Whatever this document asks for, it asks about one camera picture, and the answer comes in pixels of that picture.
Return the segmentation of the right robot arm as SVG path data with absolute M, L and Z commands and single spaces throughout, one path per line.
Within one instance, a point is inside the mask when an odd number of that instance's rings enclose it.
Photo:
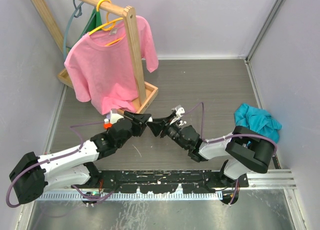
M 154 136 L 167 136 L 188 156 L 203 162 L 211 159 L 230 156 L 219 172 L 223 186 L 235 186 L 239 177 L 250 172 L 267 173 L 270 161 L 277 151 L 277 144 L 243 126 L 237 126 L 233 132 L 216 139 L 201 139 L 200 134 L 191 126 L 181 128 L 173 117 L 154 119 L 147 122 Z

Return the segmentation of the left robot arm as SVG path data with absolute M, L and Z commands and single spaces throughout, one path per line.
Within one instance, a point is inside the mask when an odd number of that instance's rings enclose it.
M 152 116 L 111 111 L 110 120 L 111 127 L 78 146 L 41 156 L 34 152 L 25 154 L 9 174 L 11 184 L 6 194 L 7 205 L 15 207 L 10 202 L 12 190 L 18 205 L 22 205 L 55 188 L 84 184 L 89 188 L 98 186 L 100 175 L 94 161 L 114 154 L 131 137 L 140 137 Z

